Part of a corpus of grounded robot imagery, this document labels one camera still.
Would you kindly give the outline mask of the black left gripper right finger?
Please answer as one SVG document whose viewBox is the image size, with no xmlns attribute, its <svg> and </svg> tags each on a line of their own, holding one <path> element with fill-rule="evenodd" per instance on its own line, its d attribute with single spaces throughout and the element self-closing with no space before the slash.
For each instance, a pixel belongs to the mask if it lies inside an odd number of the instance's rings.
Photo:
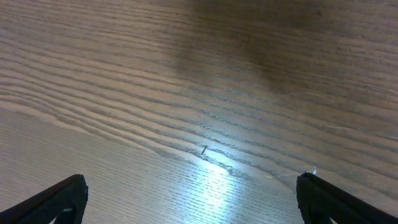
<svg viewBox="0 0 398 224">
<path fill-rule="evenodd" d="M 298 208 L 305 224 L 397 224 L 397 218 L 305 172 L 297 177 Z"/>
</svg>

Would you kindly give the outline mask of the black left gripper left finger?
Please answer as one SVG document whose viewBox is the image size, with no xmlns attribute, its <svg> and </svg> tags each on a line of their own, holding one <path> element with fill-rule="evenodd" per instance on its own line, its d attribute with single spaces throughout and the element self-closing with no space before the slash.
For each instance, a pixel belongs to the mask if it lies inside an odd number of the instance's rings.
<svg viewBox="0 0 398 224">
<path fill-rule="evenodd" d="M 72 175 L 1 212 L 2 224 L 81 224 L 88 186 L 81 174 Z"/>
</svg>

